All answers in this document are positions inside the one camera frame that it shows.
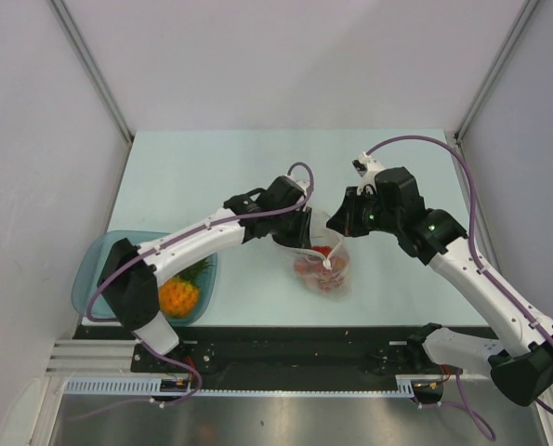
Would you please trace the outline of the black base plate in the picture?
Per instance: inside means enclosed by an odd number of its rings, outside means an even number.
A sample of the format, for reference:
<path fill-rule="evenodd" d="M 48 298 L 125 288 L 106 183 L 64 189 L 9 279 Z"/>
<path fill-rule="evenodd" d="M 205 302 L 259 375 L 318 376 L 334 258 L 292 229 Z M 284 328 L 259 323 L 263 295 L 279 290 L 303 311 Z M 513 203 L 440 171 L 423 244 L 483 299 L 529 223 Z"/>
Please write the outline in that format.
<path fill-rule="evenodd" d="M 449 365 L 417 360 L 407 346 L 415 332 L 396 327 L 179 327 L 180 345 L 156 359 L 143 347 L 130 354 L 136 373 L 194 368 L 206 391 L 345 392 L 392 390 L 399 375 L 441 384 Z"/>

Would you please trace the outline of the fake red grapes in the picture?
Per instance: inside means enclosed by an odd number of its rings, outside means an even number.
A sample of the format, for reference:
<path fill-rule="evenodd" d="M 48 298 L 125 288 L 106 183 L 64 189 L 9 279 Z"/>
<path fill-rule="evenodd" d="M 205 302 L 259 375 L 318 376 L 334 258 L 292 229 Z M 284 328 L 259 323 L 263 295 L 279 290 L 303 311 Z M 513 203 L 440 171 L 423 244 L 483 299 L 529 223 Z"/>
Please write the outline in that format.
<path fill-rule="evenodd" d="M 349 254 L 344 247 L 313 246 L 309 253 L 296 255 L 296 276 L 311 291 L 332 294 L 342 292 L 349 274 Z"/>

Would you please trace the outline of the fake pineapple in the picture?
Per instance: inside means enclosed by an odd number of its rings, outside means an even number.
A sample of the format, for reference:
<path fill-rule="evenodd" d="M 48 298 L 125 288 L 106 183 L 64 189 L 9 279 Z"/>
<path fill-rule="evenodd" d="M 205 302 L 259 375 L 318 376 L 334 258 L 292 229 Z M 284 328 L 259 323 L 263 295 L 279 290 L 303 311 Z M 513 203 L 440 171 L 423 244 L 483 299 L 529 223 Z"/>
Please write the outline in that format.
<path fill-rule="evenodd" d="M 191 315 L 201 295 L 197 280 L 209 268 L 207 257 L 182 270 L 159 288 L 159 306 L 165 316 L 182 319 Z"/>

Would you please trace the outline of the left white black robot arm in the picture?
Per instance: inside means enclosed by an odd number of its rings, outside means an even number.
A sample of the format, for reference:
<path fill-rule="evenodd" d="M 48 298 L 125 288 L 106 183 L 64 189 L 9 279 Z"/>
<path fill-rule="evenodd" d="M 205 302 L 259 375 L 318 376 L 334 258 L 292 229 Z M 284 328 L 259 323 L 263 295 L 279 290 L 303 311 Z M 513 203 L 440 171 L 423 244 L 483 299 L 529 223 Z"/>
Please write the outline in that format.
<path fill-rule="evenodd" d="M 266 189 L 228 199 L 213 215 L 173 234 L 135 245 L 114 243 L 95 296 L 115 319 L 151 350 L 162 370 L 184 360 L 179 337 L 160 310 L 159 289 L 182 270 L 227 248 L 288 230 L 302 215 L 313 182 L 277 177 Z"/>

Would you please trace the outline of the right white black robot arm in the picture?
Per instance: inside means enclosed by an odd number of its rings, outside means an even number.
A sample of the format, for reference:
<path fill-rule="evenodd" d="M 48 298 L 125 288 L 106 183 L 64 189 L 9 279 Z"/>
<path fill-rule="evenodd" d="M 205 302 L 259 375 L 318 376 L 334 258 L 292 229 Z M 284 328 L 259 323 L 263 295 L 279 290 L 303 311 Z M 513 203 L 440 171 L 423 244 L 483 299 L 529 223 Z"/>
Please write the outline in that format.
<path fill-rule="evenodd" d="M 361 181 L 346 188 L 327 228 L 353 238 L 373 231 L 395 236 L 408 256 L 457 289 L 495 334 L 486 339 L 429 323 L 408 339 L 409 365 L 419 373 L 438 364 L 465 369 L 489 377 L 519 406 L 535 402 L 553 385 L 553 320 L 470 249 L 466 230 L 449 213 L 425 206 L 406 168 L 353 165 Z"/>

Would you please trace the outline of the aluminium frame post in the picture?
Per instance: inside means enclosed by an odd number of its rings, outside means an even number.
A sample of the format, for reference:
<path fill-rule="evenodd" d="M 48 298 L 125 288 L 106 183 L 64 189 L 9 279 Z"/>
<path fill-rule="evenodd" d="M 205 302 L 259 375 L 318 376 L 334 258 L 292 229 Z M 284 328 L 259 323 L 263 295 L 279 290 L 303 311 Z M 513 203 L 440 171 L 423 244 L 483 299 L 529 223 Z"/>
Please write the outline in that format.
<path fill-rule="evenodd" d="M 515 55 L 521 39 L 544 3 L 545 1 L 541 0 L 526 0 L 523 2 L 516 18 L 508 29 L 506 37 L 495 53 L 490 67 L 484 74 L 480 86 L 454 131 L 454 140 L 458 144 L 462 143 L 468 130 L 484 108 L 485 103 L 494 91 L 495 85 Z"/>
<path fill-rule="evenodd" d="M 129 129 L 127 120 L 119 107 L 112 89 L 105 79 L 105 76 L 67 3 L 62 0 L 48 0 L 47 4 L 51 8 L 51 11 L 65 34 L 71 49 L 75 53 L 75 56 L 85 71 L 86 76 L 99 97 L 103 108 L 108 113 L 112 123 L 124 142 L 128 146 L 131 146 L 135 136 Z"/>

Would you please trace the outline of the clear dotted zip top bag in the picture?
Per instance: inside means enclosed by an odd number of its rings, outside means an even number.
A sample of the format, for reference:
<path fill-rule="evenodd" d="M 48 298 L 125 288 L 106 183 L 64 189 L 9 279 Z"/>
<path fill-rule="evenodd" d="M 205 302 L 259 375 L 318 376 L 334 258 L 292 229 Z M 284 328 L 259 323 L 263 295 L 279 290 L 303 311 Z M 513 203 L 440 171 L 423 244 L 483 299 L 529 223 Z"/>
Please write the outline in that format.
<path fill-rule="evenodd" d="M 330 216 L 313 210 L 309 223 L 309 245 L 288 248 L 295 277 L 308 290 L 329 299 L 338 299 L 350 288 L 350 255 L 344 237 L 326 227 Z"/>

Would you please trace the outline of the left aluminium frame post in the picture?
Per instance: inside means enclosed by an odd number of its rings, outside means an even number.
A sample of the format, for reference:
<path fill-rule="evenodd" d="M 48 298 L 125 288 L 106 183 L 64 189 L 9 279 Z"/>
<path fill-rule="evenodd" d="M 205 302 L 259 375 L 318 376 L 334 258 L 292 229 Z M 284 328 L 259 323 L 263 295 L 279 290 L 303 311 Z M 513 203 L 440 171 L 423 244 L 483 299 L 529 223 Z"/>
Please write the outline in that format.
<path fill-rule="evenodd" d="M 75 53 L 75 56 L 85 71 L 86 76 L 99 97 L 103 108 L 108 113 L 112 123 L 124 142 L 128 146 L 131 146 L 135 136 L 129 129 L 127 120 L 119 107 L 112 89 L 105 79 L 105 76 L 67 3 L 62 0 L 48 0 L 47 4 L 51 8 L 51 11 L 65 34 L 71 49 Z"/>

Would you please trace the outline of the right aluminium frame post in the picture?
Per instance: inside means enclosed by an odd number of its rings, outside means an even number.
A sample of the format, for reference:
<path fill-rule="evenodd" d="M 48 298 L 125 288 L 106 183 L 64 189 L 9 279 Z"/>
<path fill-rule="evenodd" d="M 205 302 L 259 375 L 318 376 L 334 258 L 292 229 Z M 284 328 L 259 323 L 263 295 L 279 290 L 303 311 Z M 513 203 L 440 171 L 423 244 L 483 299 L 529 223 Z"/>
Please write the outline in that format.
<path fill-rule="evenodd" d="M 462 143 L 468 130 L 484 108 L 485 103 L 494 91 L 495 85 L 515 55 L 521 39 L 544 3 L 545 1 L 541 0 L 526 0 L 523 2 L 516 18 L 508 29 L 506 37 L 495 53 L 490 67 L 484 74 L 480 86 L 454 131 L 454 140 L 458 144 Z"/>

